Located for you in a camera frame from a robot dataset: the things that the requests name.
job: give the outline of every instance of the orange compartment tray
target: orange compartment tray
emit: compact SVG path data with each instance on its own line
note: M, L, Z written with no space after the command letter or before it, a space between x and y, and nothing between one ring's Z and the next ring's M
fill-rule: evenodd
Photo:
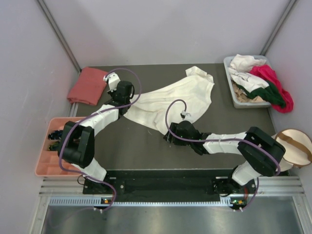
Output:
M59 157L57 151L48 151L49 146L57 140L49 140L48 135L55 130L63 130L65 123L68 121L77 122L83 119L83 117L59 117L53 118L48 127L48 131L45 135L45 140L42 146L41 154L38 159L35 174L36 176L48 176L48 177L63 177L63 176L79 176L79 173L63 171L59 167ZM62 165L66 169L79 171L78 168L74 167L68 162L62 160Z

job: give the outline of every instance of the white wall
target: white wall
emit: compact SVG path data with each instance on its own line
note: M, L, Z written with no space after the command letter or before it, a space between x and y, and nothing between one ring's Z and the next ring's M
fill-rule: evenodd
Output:
M45 0L81 67L260 53L289 0Z
M0 7L0 233L27 233L42 179L35 165L47 125L69 110L77 77L34 0Z
M294 110L289 114L271 111L276 129L296 128L312 139L311 9L312 1L298 1L267 57L294 100ZM312 165L297 173L312 207Z

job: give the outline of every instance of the dark gray table surface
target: dark gray table surface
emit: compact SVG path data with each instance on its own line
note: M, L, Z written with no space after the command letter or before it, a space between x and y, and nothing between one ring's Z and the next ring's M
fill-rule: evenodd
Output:
M124 66L137 73L143 93L150 92L184 77L185 70L198 66L214 77L212 103L208 111L194 124L201 132L235 134L257 126L269 135L274 128L266 108L236 109L233 106L229 84L223 64L170 64ZM116 67L96 67L110 71ZM138 83L132 74L117 71L122 80ZM87 116L96 111L110 96L105 89L97 106L79 104L77 116ZM243 156L233 154L196 154L190 147L174 146L162 139L163 135L153 129L126 118L110 124L96 137L95 158L105 169L223 169L233 168L245 161Z

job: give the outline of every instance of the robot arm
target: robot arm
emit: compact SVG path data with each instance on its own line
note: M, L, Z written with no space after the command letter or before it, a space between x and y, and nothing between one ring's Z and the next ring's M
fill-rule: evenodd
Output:
M130 99L134 94L132 83L120 81L116 73L111 73L109 76L105 77L104 80L109 84L110 91L108 93L112 98L102 105L98 111L92 113L95 114L93 117L85 120L74 129L66 144L62 157L66 162L71 163L88 176L101 181L104 180L107 172L94 158L95 136L108 124L121 118L128 111L129 107L113 109L104 113L102 113L102 111L130 104ZM74 125L75 123L71 121L65 124L58 148L58 156L66 136Z
M273 176L277 166L263 152L253 146L237 141L221 141L223 139L241 139L252 142L268 152L279 163L285 153L285 148L257 127L251 127L248 131L233 135L217 135L212 133L200 133L190 123L191 115L182 112L184 119L179 124L171 123L170 130L176 135L193 140L214 140L210 142L188 142L175 138L169 132L164 139L175 145L189 145L198 154L231 153L243 155L246 162L239 165L231 175L232 182L243 186L250 180L259 176Z

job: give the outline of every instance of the red towel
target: red towel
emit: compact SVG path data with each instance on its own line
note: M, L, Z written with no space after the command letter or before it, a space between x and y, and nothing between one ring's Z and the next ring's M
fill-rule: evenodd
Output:
M97 105L106 87L106 82L103 80L106 74L107 72L96 68L83 68L77 83L67 95L69 102L71 104L82 102L89 105Z
M281 113L287 113L293 110L293 99L292 96L283 89L281 82L277 79L275 71L268 65L255 66L250 71L250 74L260 77L264 80L272 82L278 89L279 93L286 102L286 107L281 108L279 105L272 105L274 109Z

